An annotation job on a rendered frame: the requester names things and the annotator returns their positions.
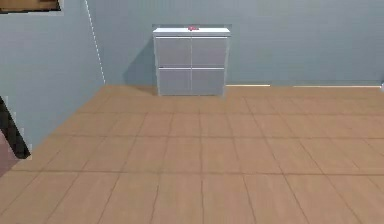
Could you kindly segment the white chest of drawers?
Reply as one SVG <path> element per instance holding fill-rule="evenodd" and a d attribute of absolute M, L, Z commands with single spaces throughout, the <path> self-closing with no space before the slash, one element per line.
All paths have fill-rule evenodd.
<path fill-rule="evenodd" d="M 225 27 L 153 30 L 160 96 L 223 96 L 231 32 Z"/>

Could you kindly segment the black door frame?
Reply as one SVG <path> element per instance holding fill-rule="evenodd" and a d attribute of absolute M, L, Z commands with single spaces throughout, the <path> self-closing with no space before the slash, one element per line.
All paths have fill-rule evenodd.
<path fill-rule="evenodd" d="M 18 159 L 27 159 L 31 153 L 19 129 L 8 110 L 4 99 L 0 96 L 0 131 L 4 135 L 13 154 Z"/>

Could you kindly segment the brown framed picture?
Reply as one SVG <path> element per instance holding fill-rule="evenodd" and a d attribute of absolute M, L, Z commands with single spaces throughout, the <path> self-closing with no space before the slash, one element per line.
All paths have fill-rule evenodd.
<path fill-rule="evenodd" d="M 0 0 L 0 13 L 60 11 L 60 0 Z"/>

